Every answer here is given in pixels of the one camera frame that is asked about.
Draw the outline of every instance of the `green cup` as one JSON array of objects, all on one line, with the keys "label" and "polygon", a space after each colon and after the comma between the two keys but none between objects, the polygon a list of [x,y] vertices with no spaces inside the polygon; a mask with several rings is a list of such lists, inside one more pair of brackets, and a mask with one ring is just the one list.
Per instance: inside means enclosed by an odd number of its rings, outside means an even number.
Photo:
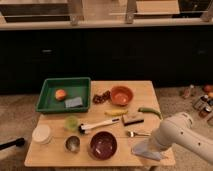
[{"label": "green cup", "polygon": [[69,116],[65,119],[65,128],[69,131],[75,132],[78,130],[78,118]]}]

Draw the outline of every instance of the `black handle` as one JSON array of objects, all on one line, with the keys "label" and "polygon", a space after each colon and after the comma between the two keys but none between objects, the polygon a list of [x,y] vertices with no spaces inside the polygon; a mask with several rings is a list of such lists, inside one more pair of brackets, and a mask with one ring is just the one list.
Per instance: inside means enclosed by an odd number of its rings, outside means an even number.
[{"label": "black handle", "polygon": [[18,138],[15,141],[11,141],[11,142],[8,142],[8,143],[0,145],[0,150],[3,150],[3,149],[8,148],[8,147],[11,147],[13,145],[16,145],[17,147],[21,147],[24,144],[25,144],[24,138]]}]

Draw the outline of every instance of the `fork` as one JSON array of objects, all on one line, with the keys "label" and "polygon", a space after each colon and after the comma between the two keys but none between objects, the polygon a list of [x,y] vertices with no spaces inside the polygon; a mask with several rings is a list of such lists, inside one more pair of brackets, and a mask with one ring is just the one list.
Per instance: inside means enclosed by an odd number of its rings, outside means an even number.
[{"label": "fork", "polygon": [[150,136],[150,133],[142,133],[142,132],[134,132],[134,131],[126,131],[126,135],[128,137],[135,137],[135,136]]}]

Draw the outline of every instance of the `green pepper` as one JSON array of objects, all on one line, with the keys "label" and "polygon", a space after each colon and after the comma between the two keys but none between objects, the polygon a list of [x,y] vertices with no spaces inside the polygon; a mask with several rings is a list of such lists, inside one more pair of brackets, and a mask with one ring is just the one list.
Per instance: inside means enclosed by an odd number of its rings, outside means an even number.
[{"label": "green pepper", "polygon": [[143,112],[143,113],[153,113],[155,115],[157,115],[160,119],[163,119],[162,114],[160,112],[158,112],[157,110],[153,109],[153,108],[149,108],[149,107],[140,107],[138,109],[138,112]]}]

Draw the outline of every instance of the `purple bowl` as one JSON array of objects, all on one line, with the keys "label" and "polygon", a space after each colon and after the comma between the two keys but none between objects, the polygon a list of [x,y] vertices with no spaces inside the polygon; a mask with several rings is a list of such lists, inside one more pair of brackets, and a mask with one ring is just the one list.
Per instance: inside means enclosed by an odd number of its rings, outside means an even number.
[{"label": "purple bowl", "polygon": [[90,148],[93,156],[100,160],[109,159],[117,150],[117,141],[109,132],[98,132],[92,137]]}]

